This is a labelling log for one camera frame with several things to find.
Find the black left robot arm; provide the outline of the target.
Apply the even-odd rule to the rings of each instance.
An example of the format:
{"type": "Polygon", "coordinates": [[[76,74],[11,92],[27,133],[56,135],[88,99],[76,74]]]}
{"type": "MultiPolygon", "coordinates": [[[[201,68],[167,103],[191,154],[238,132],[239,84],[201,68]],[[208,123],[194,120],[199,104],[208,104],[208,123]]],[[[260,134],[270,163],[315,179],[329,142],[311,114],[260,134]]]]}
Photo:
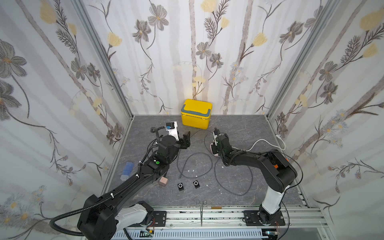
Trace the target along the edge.
{"type": "Polygon", "coordinates": [[[123,205],[141,188],[155,182],[166,174],[171,163],[177,158],[181,149],[191,145],[191,133],[183,137],[178,135],[157,136],[154,145],[156,151],[147,151],[139,162],[137,172],[115,189],[99,197],[91,195],[80,209],[61,214],[50,220],[50,227],[62,234],[86,237],[88,240],[110,240],[118,230],[118,214],[123,205]],[[80,215],[78,231],[67,230],[57,225],[57,221],[80,215]]]}

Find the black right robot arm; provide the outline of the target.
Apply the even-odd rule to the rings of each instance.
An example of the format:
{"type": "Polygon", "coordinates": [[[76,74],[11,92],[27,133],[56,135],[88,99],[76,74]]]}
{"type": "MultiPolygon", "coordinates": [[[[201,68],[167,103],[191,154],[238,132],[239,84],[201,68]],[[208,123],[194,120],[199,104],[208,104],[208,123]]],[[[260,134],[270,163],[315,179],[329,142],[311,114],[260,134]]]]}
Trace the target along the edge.
{"type": "Polygon", "coordinates": [[[212,153],[218,155],[226,167],[247,166],[261,171],[268,189],[259,207],[257,221],[264,226],[275,223],[281,213],[285,192],[298,176],[296,169],[277,149],[264,153],[247,152],[232,147],[228,135],[217,128],[213,136],[212,153]]]}

